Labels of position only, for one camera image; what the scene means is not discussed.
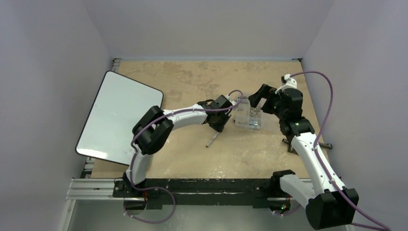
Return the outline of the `white marker pen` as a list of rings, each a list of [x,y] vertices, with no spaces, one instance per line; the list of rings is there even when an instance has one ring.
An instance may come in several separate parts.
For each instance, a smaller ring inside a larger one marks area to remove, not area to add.
[[[206,148],[209,148],[211,144],[215,141],[215,139],[219,136],[220,132],[217,132],[211,139],[210,141],[206,144]]]

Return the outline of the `white whiteboard black frame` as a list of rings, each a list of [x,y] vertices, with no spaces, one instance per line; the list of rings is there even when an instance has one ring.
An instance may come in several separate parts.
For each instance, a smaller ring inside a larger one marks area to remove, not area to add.
[[[107,71],[75,151],[79,155],[128,165],[134,154],[133,127],[152,106],[161,106],[161,90]]]

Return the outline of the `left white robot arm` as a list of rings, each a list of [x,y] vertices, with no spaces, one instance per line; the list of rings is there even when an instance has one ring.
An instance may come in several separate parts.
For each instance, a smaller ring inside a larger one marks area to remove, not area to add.
[[[132,197],[142,194],[151,158],[163,148],[172,131],[186,126],[207,124],[221,133],[230,119],[231,111],[237,105],[230,96],[220,95],[215,100],[200,101],[178,110],[151,107],[132,129],[131,147],[135,153],[122,177],[125,191]]]

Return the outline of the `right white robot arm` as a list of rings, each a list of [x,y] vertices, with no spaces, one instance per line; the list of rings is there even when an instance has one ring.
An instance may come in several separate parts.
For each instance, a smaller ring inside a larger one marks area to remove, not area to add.
[[[261,110],[279,119],[281,133],[301,157],[312,181],[307,185],[288,170],[274,172],[271,192],[277,196],[284,193],[292,196],[305,209],[307,220],[315,230],[351,224],[359,195],[355,189],[345,186],[316,142],[314,128],[302,115],[302,92],[295,88],[278,90],[263,84],[248,99],[251,106],[266,100]]]

